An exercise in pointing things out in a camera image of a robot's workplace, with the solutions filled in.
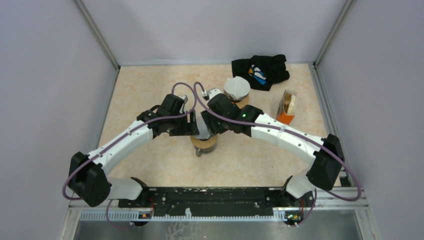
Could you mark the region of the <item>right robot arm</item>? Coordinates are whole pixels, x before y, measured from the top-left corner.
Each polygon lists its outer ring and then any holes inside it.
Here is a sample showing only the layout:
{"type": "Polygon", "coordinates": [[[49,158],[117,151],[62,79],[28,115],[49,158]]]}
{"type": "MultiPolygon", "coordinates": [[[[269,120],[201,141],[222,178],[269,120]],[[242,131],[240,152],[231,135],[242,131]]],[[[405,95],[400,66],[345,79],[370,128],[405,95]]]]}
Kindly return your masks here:
{"type": "Polygon", "coordinates": [[[301,197],[316,188],[331,191],[342,169],[344,154],[340,139],[310,135],[277,121],[252,105],[239,108],[217,89],[202,95],[207,106],[201,113],[207,129],[213,135],[231,131],[283,148],[301,158],[308,167],[291,176],[284,185],[281,199],[295,206],[301,197]]]}

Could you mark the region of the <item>clear glass carafe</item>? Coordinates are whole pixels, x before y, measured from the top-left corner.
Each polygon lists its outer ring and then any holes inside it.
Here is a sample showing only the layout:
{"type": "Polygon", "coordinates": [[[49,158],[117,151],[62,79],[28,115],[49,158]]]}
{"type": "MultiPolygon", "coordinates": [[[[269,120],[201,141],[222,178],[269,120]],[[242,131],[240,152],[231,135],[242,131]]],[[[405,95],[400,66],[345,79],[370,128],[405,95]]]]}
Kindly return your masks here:
{"type": "Polygon", "coordinates": [[[217,147],[216,145],[211,146],[209,148],[199,148],[199,147],[195,146],[194,147],[195,148],[195,156],[200,158],[202,155],[210,154],[216,149],[216,147],[217,147]]]}

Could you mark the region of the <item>white paper coffee filter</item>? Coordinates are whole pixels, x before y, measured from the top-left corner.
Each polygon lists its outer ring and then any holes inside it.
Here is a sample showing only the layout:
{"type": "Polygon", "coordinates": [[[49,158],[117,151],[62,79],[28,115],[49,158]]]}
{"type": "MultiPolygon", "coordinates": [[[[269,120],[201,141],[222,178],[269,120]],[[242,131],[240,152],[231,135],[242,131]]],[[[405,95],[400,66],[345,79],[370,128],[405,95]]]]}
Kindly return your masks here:
{"type": "Polygon", "coordinates": [[[249,82],[243,77],[236,76],[228,78],[223,87],[225,95],[232,95],[236,98],[248,95],[251,87],[249,82]]]}

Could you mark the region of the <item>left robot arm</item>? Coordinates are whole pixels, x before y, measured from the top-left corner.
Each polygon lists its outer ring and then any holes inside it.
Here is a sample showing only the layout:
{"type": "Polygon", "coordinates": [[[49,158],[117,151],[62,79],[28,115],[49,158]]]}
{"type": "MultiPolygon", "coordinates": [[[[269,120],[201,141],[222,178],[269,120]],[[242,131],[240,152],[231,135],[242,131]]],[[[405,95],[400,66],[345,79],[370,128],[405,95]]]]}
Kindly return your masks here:
{"type": "Polygon", "coordinates": [[[141,145],[163,133],[169,136],[192,136],[198,132],[195,111],[185,109],[186,95],[167,94],[162,103],[143,111],[123,132],[89,153],[77,152],[69,166],[62,194],[72,190],[74,200],[96,207],[106,200],[129,200],[138,207],[149,203],[150,193],[139,179],[108,178],[112,170],[141,145]]]}

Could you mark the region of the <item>orange coffee filter pack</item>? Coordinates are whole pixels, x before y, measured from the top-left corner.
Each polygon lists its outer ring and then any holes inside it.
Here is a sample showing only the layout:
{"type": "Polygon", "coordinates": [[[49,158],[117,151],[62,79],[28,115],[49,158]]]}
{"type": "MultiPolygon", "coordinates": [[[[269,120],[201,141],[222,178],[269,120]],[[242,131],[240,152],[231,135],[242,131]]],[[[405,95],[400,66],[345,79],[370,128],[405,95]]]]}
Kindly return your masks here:
{"type": "Polygon", "coordinates": [[[296,102],[297,92],[291,89],[286,89],[278,106],[276,120],[285,125],[290,125],[295,118],[296,102]]]}

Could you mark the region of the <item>clear ribbed glass dripper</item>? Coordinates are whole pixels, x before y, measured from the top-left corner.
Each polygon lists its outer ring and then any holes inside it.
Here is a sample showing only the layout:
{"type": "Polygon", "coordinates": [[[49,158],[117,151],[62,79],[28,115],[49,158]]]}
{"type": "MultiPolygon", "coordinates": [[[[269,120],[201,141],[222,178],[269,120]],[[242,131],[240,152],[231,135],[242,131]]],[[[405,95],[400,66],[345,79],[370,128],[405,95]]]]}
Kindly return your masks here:
{"type": "Polygon", "coordinates": [[[228,95],[227,96],[233,103],[240,103],[240,102],[243,102],[243,101],[249,101],[249,95],[247,94],[247,95],[244,95],[244,96],[241,96],[241,97],[235,97],[235,96],[232,96],[232,95],[228,95]]]}

